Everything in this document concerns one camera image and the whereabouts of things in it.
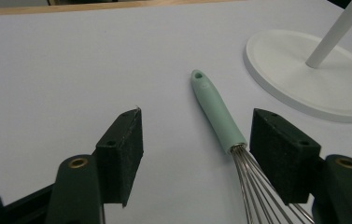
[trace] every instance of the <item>hanging hole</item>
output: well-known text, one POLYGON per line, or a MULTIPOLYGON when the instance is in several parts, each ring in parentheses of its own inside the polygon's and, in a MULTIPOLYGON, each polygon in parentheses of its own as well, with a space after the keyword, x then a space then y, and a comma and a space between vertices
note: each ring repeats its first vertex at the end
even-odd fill
POLYGON ((344 168, 352 169, 352 160, 347 158, 337 158, 335 162, 344 168))
POLYGON ((195 78, 201 78, 201 77, 203 77, 202 74, 200 73, 195 74, 195 78))
POLYGON ((88 160, 85 158, 76 158, 68 162, 68 166, 73 169, 80 168, 86 164, 88 164, 88 160))
POLYGON ((309 146, 309 142, 308 141, 300 141, 300 145, 309 146))

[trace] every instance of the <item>round white base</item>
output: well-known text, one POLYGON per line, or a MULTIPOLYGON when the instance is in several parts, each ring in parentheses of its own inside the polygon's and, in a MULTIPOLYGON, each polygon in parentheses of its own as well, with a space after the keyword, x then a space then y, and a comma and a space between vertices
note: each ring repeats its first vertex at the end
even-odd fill
POLYGON ((286 105, 320 119, 352 122, 352 53, 337 46, 319 68, 311 68, 305 62, 320 41, 292 31, 258 33, 246 45, 246 68, 286 105))

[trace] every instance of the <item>brass insert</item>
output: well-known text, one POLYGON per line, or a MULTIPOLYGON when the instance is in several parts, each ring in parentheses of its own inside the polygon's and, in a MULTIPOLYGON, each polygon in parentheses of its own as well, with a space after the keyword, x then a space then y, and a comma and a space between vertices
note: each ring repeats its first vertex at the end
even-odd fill
POLYGON ((348 158, 337 158, 335 160, 338 165, 343 166, 344 168, 352 169, 352 160, 348 158))
POLYGON ((85 158, 76 158, 68 162, 68 166, 73 169, 80 168, 86 164, 88 164, 88 160, 85 158))

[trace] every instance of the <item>white pole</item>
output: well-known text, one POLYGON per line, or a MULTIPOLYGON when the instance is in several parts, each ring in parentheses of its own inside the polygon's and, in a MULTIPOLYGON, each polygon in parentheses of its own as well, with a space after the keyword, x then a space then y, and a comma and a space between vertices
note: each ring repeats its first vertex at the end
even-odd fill
POLYGON ((318 68, 327 55, 338 44, 339 40, 352 26, 352 1, 345 11, 330 28, 324 38, 316 47, 315 51, 307 59, 306 64, 312 68, 318 68))

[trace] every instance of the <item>white stand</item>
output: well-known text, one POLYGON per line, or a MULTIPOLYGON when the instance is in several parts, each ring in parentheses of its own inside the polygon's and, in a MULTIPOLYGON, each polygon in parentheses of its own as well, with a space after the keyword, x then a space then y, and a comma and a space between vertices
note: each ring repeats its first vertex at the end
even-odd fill
POLYGON ((246 68, 283 103, 321 119, 352 122, 352 53, 335 47, 351 25, 352 2, 321 41, 291 31, 258 33, 246 45, 246 68))

